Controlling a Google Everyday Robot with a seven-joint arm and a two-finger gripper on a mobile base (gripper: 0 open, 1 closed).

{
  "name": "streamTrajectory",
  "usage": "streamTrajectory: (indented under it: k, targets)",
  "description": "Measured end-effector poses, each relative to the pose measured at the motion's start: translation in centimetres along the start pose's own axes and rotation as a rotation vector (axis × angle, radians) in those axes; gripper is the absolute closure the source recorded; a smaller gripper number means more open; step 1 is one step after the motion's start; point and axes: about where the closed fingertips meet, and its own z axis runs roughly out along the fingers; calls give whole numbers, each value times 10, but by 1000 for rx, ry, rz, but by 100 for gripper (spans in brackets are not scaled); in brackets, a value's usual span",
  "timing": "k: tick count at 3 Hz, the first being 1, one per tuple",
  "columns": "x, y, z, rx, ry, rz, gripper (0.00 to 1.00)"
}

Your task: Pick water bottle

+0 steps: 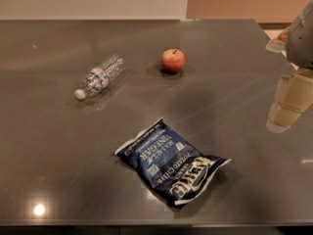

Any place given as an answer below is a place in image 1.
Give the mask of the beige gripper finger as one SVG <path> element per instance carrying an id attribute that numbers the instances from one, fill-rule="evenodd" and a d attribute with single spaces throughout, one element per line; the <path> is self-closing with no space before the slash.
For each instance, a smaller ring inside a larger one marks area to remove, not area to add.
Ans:
<path id="1" fill-rule="evenodd" d="M 280 53 L 285 51 L 289 39 L 289 31 L 290 29 L 288 27 L 282 30 L 276 37 L 271 39 L 266 44 L 265 49 L 274 53 Z"/>
<path id="2" fill-rule="evenodd" d="M 266 127 L 273 133 L 288 130 L 313 104 L 313 70 L 298 69 L 278 81 Z"/>

